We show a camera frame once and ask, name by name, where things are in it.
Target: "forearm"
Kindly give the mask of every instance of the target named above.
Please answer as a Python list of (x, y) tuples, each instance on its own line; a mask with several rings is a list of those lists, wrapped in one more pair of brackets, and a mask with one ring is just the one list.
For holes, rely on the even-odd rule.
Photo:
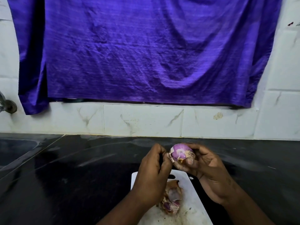
[(234, 225), (275, 225), (240, 187), (236, 198), (224, 207)]
[(96, 225), (137, 225), (147, 211), (148, 208), (131, 191)]

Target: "person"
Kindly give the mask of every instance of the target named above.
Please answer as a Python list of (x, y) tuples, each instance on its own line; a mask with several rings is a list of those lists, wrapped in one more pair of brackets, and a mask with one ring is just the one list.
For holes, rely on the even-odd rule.
[[(203, 145), (186, 145), (195, 151), (196, 159), (187, 158), (183, 165), (174, 162), (174, 166), (196, 176), (210, 199), (226, 209), (234, 225), (274, 225), (232, 179), (218, 155)], [(160, 154), (163, 156), (161, 166)], [(142, 216), (161, 201), (172, 166), (165, 148), (155, 144), (142, 159), (132, 190), (97, 225), (138, 224)]]

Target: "person's left hand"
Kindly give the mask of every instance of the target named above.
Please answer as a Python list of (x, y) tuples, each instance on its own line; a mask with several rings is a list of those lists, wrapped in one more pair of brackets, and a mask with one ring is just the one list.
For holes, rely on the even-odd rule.
[[(163, 155), (163, 163), (159, 165), (159, 155)], [(167, 157), (167, 151), (160, 144), (155, 144), (142, 163), (135, 179), (132, 193), (147, 208), (151, 208), (163, 199), (172, 161)]]

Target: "white cutting board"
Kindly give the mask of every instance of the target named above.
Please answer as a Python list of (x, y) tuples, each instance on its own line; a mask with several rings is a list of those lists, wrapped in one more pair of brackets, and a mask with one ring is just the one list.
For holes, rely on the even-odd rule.
[[(171, 174), (175, 180), (179, 180), (179, 186), (183, 189), (181, 205), (176, 215), (167, 215), (157, 206), (153, 206), (142, 217), (138, 225), (212, 225), (196, 190), (188, 175), (179, 170), (172, 170)], [(133, 187), (137, 172), (131, 175), (131, 189)]]

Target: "hand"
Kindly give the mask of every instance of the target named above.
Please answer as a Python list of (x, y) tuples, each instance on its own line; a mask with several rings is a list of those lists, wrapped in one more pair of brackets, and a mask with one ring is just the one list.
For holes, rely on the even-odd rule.
[(196, 159), (187, 158), (183, 165), (175, 161), (174, 166), (196, 176), (214, 202), (226, 206), (235, 201), (240, 187), (231, 178), (220, 157), (203, 145), (186, 145), (195, 151)]
[[(159, 155), (163, 155), (163, 163), (159, 165)], [(167, 157), (167, 151), (160, 144), (155, 144), (142, 159), (132, 192), (147, 208), (159, 203), (163, 198), (172, 162)]]

